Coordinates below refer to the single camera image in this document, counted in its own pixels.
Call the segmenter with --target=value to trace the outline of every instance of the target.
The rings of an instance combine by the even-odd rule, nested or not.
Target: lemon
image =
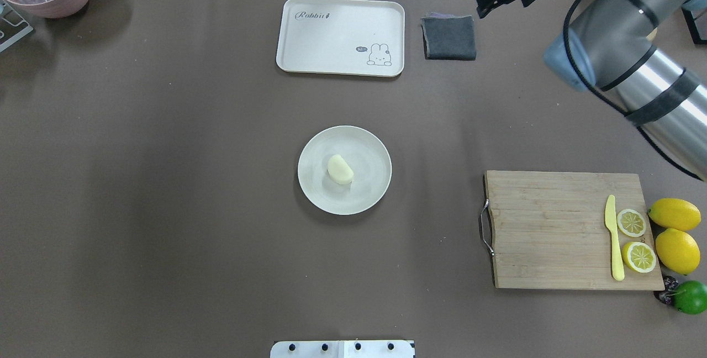
[[[661,262],[678,274],[687,275],[700,264],[700,248],[687,232],[667,229],[656,238],[656,252]]]
[[[646,233],[646,220],[633,209],[621,210],[616,216],[616,222],[621,232],[628,236],[637,237]]]
[[[695,205],[682,199],[663,198],[648,210],[648,217],[666,229],[691,230],[700,224],[700,211]]]
[[[656,253],[646,243],[626,243],[624,248],[621,249],[621,257],[624,258],[626,265],[634,271],[645,274],[656,268]]]

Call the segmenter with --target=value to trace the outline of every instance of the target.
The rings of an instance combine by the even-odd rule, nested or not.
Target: wooden cutting board
[[[487,171],[485,176],[493,274],[497,288],[663,290],[661,268],[641,274],[624,265],[611,277],[611,239],[604,226],[606,198],[616,212],[646,215],[638,175],[585,172]],[[655,250],[651,227],[632,240]]]

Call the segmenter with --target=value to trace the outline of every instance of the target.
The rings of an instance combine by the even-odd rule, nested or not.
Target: plastic knife
[[[624,280],[624,263],[619,249],[619,225],[616,223],[616,197],[609,195],[604,208],[604,225],[611,233],[611,275],[617,281]]]

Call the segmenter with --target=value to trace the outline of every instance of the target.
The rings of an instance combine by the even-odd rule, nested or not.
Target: rabbit logo
[[[391,66],[391,51],[387,44],[374,43],[371,46],[371,54],[368,56],[368,65]]]

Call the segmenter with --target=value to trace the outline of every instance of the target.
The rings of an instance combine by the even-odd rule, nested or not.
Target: metal handle
[[[493,257],[495,256],[495,252],[493,251],[493,248],[488,244],[486,237],[484,236],[484,212],[488,213],[488,198],[484,202],[484,207],[482,207],[482,210],[479,212],[479,235],[482,237],[484,245],[487,246],[488,255],[490,255],[490,257]]]

